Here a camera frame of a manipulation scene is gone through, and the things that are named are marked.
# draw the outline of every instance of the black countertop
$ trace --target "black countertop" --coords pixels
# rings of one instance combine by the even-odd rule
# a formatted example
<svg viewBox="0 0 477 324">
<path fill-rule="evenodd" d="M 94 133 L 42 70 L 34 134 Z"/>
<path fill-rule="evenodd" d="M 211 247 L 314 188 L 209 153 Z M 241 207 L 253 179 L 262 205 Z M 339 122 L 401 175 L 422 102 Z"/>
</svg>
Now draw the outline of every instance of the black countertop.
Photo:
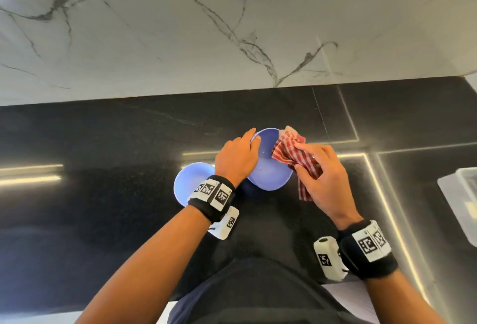
<svg viewBox="0 0 477 324">
<path fill-rule="evenodd" d="M 181 209 L 173 182 L 184 165 L 212 163 L 251 127 L 285 125 L 333 144 L 402 269 L 448 321 L 470 323 L 477 248 L 436 183 L 477 166 L 477 95 L 456 77 L 1 107 L 0 313 L 84 308 Z M 54 178 L 8 181 L 38 176 Z M 324 282 L 313 242 L 336 230 L 298 201 L 295 176 L 275 192 L 245 181 L 234 206 L 230 237 L 206 235 L 174 298 L 235 257 Z"/>
</svg>

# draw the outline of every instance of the clear plastic container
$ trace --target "clear plastic container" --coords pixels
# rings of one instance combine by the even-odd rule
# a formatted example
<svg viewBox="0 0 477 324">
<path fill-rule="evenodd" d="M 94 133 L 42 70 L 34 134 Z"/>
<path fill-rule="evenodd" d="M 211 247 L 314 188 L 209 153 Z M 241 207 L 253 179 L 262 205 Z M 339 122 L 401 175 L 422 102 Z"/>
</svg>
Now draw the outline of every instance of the clear plastic container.
<svg viewBox="0 0 477 324">
<path fill-rule="evenodd" d="M 456 170 L 437 180 L 469 242 L 477 247 L 477 167 Z"/>
</svg>

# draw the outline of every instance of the t-shirt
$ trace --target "t-shirt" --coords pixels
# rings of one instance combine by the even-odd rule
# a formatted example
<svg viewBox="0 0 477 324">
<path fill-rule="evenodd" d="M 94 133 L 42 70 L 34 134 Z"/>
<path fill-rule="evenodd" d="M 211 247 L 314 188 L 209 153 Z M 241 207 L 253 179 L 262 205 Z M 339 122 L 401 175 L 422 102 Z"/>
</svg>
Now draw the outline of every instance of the t-shirt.
<svg viewBox="0 0 477 324">
<path fill-rule="evenodd" d="M 180 299 L 170 324 L 367 323 L 321 285 L 270 260 L 235 260 Z"/>
</svg>

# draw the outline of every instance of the plastic container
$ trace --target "plastic container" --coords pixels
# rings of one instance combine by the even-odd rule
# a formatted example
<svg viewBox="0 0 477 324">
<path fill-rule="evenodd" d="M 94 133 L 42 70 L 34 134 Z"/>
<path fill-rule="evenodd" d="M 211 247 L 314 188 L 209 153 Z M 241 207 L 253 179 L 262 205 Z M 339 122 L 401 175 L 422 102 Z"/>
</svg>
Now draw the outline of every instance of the plastic container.
<svg viewBox="0 0 477 324">
<path fill-rule="evenodd" d="M 265 128 L 252 137 L 253 140 L 256 136 L 260 136 L 262 140 L 259 148 L 259 163 L 248 179 L 266 191 L 279 189 L 288 182 L 293 173 L 288 165 L 271 157 L 273 147 L 278 140 L 278 131 L 277 128 Z"/>
<path fill-rule="evenodd" d="M 477 247 L 477 167 L 458 169 L 437 184 L 468 241 Z"/>
<path fill-rule="evenodd" d="M 174 180 L 174 195 L 177 201 L 182 206 L 187 206 L 190 194 L 194 192 L 199 183 L 212 176 L 214 172 L 214 166 L 204 162 L 195 162 L 185 166 Z"/>
</svg>

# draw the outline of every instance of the dish towel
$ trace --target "dish towel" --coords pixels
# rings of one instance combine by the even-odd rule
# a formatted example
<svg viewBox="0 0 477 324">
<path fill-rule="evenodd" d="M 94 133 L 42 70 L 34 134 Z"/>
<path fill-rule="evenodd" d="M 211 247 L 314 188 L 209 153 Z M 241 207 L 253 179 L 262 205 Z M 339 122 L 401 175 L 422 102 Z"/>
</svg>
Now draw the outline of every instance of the dish towel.
<svg viewBox="0 0 477 324">
<path fill-rule="evenodd" d="M 316 180 L 323 173 L 320 165 L 311 153 L 298 149 L 294 145 L 295 142 L 305 143 L 305 141 L 305 137 L 300 136 L 295 129 L 287 126 L 278 132 L 278 141 L 273 147 L 271 157 L 278 162 L 286 163 L 294 171 L 296 171 L 295 165 L 297 163 L 300 164 Z M 303 201 L 313 201 L 305 185 L 300 180 L 298 180 L 298 198 Z"/>
</svg>

